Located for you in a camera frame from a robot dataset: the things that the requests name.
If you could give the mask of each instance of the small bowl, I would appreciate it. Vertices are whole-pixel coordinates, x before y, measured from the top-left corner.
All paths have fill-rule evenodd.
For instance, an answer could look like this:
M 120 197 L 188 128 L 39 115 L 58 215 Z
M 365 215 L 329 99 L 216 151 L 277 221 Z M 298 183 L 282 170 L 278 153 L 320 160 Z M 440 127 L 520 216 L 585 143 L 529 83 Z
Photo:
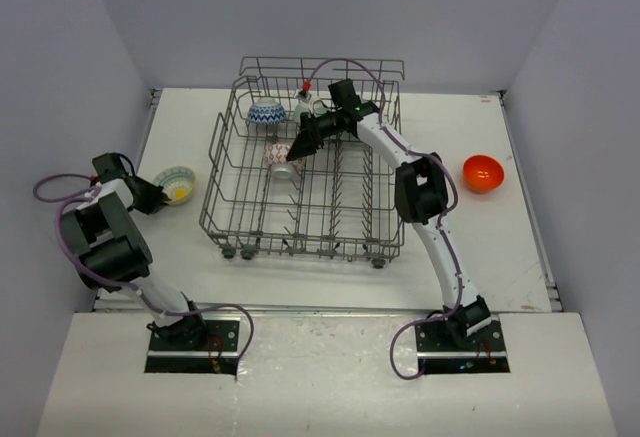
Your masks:
M 247 119 L 258 125 L 275 125 L 286 122 L 287 113 L 273 97 L 260 97 L 249 109 Z
M 294 170 L 298 174 L 302 172 L 304 159 L 287 162 L 287 154 L 290 150 L 291 146 L 288 144 L 271 144 L 264 148 L 264 162 L 276 179 L 291 179 Z
M 169 205 L 181 205 L 193 196 L 196 174 L 188 167 L 171 167 L 156 175 L 154 185 L 161 185 L 169 197 Z
M 467 186 L 479 194 L 491 192 L 504 182 L 504 169 L 500 162 L 488 155 L 469 157 L 462 167 Z

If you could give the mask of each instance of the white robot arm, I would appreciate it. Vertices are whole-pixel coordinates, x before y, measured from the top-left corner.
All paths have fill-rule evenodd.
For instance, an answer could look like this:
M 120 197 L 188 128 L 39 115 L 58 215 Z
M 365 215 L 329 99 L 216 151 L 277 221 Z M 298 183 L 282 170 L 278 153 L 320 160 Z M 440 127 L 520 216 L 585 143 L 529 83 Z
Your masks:
M 229 308 L 243 313 L 249 323 L 249 335 L 235 358 L 235 373 L 237 363 L 253 338 L 251 315 L 237 304 L 217 304 L 198 309 L 169 282 L 151 273 L 151 251 L 129 212 L 135 209 L 144 214 L 155 214 L 167 204 L 168 197 L 162 187 L 138 177 L 128 159 L 130 171 L 127 171 L 121 158 L 126 159 L 118 153 L 94 158 L 97 176 L 91 178 L 92 187 L 84 195 L 76 193 L 47 199 L 38 193 L 43 183 L 72 174 L 51 176 L 34 187 L 33 193 L 38 200 L 62 202 L 55 219 L 56 239 L 62 252 L 89 288 L 122 292 L 146 309 L 153 318 L 147 328 L 171 350 L 210 348 L 211 329 L 202 317 L 203 313 Z M 67 210 L 73 204 L 79 205 Z M 220 341 L 217 345 L 221 352 L 224 348 Z M 217 361 L 211 358 L 208 361 L 219 373 Z M 175 365 L 174 369 L 182 368 L 179 362 Z
M 420 237 L 436 271 L 448 316 L 447 338 L 464 345 L 465 339 L 491 323 L 491 313 L 457 257 L 447 223 L 448 194 L 440 157 L 411 150 L 411 145 L 380 119 L 373 102 L 360 100 L 350 79 L 331 84 L 329 91 L 335 110 L 320 116 L 310 112 L 300 115 L 301 130 L 287 160 L 314 154 L 324 139 L 348 132 L 396 169 L 396 209 Z

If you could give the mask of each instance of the blue patterned bowl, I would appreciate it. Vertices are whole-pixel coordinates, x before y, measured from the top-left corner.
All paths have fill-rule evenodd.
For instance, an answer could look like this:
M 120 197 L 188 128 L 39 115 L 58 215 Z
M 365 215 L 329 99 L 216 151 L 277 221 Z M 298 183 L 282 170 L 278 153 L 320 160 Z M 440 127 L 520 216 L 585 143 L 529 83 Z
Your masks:
M 249 109 L 247 118 L 254 124 L 275 125 L 285 122 L 287 113 L 273 97 L 260 97 Z

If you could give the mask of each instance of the dish rack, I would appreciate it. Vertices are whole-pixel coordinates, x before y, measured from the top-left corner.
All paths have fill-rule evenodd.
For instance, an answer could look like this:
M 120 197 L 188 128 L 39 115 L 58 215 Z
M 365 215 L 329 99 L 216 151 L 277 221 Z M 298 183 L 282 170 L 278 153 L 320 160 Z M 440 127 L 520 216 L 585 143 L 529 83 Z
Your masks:
M 209 156 L 211 175 L 200 225 L 231 259 L 237 252 L 250 260 L 260 254 L 368 260 L 375 268 L 400 255 L 404 226 L 394 206 L 395 169 L 371 147 L 349 134 L 325 141 L 324 148 L 306 158 L 292 180 L 272 179 L 264 148 L 291 144 L 298 135 L 292 120 L 296 94 L 305 77 L 323 58 L 244 57 L 240 77 L 233 83 L 229 103 L 219 113 Z M 358 59 L 384 85 L 384 118 L 401 130 L 398 60 Z M 326 65 L 312 82 L 312 92 L 328 107 L 327 86 L 344 78 L 354 82 L 363 101 L 381 103 L 375 82 L 344 62 Z M 260 126 L 247 120 L 260 97 L 278 100 L 288 120 Z

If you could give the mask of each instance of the gray wall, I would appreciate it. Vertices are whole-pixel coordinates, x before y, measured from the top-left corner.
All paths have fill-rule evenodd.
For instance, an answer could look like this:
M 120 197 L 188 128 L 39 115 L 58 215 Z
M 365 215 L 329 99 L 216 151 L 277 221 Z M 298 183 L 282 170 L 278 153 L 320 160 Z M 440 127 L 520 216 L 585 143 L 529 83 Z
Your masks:
M 243 55 L 406 59 L 406 90 L 504 89 L 557 0 L 105 0 L 143 76 L 229 86 Z
M 567 310 L 621 436 L 640 435 L 640 0 L 561 0 L 507 115 Z
M 23 437 L 90 296 L 31 186 L 89 172 L 99 152 L 137 150 L 148 92 L 101 0 L 0 0 L 0 29 L 0 435 Z

